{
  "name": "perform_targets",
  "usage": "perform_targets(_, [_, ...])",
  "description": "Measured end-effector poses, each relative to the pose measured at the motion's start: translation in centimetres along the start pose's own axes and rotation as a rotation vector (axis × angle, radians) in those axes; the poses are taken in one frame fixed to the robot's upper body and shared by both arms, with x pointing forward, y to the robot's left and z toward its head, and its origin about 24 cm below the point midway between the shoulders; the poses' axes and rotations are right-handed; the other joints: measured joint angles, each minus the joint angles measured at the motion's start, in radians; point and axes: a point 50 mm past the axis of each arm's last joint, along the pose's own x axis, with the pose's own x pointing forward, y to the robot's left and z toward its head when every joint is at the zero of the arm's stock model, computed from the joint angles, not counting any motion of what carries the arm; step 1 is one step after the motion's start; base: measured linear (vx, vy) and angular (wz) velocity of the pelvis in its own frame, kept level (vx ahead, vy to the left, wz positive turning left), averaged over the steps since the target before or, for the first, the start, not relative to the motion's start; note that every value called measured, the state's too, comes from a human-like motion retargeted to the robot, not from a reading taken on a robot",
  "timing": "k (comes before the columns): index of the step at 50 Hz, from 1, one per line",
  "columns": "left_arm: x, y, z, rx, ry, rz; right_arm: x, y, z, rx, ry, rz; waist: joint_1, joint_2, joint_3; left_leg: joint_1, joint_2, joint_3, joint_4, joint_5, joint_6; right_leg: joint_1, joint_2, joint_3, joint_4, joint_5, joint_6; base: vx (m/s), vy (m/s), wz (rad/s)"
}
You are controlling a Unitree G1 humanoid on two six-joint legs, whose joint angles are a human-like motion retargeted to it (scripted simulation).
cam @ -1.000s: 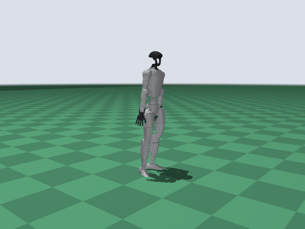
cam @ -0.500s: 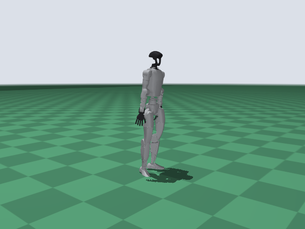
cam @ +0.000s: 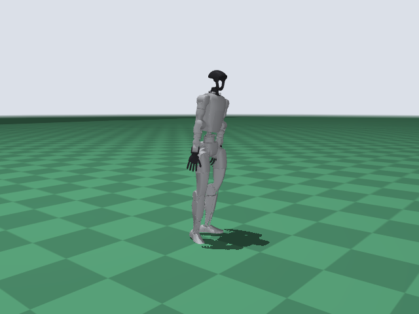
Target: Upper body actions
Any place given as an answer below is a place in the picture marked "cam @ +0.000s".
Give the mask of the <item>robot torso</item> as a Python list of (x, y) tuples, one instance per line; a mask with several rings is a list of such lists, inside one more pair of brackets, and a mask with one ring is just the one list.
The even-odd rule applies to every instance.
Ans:
[[(206, 122), (206, 127), (201, 129), (206, 131), (207, 134), (204, 136), (204, 140), (200, 142), (200, 148), (206, 148), (206, 152), (209, 154), (209, 157), (215, 156), (217, 154), (218, 142), (215, 141), (216, 134), (219, 133), (223, 117), (225, 113), (226, 99), (223, 96), (215, 95), (215, 92), (205, 93), (204, 95), (210, 96), (209, 104), (206, 106), (205, 115), (203, 121)], [(221, 94), (221, 93), (219, 93)]]

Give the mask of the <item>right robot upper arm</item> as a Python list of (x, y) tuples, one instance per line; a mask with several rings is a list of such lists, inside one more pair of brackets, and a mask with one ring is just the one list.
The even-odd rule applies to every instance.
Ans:
[(210, 96), (209, 95), (199, 95), (197, 97), (197, 109), (196, 109), (196, 120), (202, 121), (202, 126), (200, 129), (204, 129), (206, 127), (206, 122), (203, 121), (203, 117), (205, 115), (206, 106), (209, 104)]

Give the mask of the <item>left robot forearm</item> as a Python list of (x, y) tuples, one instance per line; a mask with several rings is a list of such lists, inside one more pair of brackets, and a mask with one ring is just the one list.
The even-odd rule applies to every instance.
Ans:
[(217, 137), (215, 141), (218, 142), (218, 147), (220, 147), (223, 144), (223, 136), (225, 134), (225, 130), (226, 128), (223, 130), (220, 130), (219, 133), (217, 133)]

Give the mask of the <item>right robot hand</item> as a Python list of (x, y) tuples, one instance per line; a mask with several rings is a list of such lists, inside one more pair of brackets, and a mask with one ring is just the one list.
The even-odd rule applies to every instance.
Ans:
[[(194, 165), (196, 164), (196, 171), (197, 171), (197, 163), (199, 163), (199, 166), (201, 167), (201, 163), (200, 163), (200, 160), (199, 160), (199, 157), (198, 157), (198, 155), (197, 154), (199, 154), (199, 150), (200, 150), (200, 147), (198, 147), (198, 152), (192, 152), (192, 148), (191, 148), (191, 156), (189, 157), (189, 162), (188, 162), (188, 164), (187, 164), (187, 169), (189, 168), (189, 164), (190, 164), (190, 169), (189, 170), (191, 170), (191, 167), (192, 167), (192, 171), (194, 171)], [(193, 164), (193, 166), (192, 166), (192, 164)]]

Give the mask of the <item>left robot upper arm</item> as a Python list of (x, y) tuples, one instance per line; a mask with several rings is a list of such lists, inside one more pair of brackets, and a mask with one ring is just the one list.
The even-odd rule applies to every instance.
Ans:
[(227, 114), (228, 106), (229, 106), (229, 100), (226, 99), (225, 113), (224, 113), (223, 123), (222, 123), (222, 126), (221, 126), (221, 129), (220, 130), (223, 130), (223, 129), (225, 129), (227, 127), (227, 123), (224, 121), (224, 119), (225, 119), (226, 114)]

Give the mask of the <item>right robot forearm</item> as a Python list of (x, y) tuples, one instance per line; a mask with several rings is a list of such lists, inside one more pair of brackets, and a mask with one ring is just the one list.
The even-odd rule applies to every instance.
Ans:
[(193, 146), (192, 146), (192, 152), (198, 152), (198, 147), (200, 145), (200, 139), (202, 136), (202, 130), (200, 129), (202, 126), (202, 121), (201, 120), (197, 120), (195, 122), (194, 128), (193, 128), (193, 133), (194, 133), (194, 140), (193, 140)]

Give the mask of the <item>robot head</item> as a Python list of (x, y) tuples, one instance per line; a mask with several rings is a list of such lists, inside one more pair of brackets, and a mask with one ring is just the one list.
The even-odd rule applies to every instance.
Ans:
[[(210, 92), (215, 92), (215, 95), (220, 96), (219, 91), (221, 91), (224, 88), (225, 80), (227, 79), (227, 75), (222, 71), (214, 70), (208, 75), (208, 78), (213, 79), (214, 82), (216, 83), (216, 87), (212, 87)], [(222, 81), (222, 86), (221, 87), (219, 87), (219, 80)]]

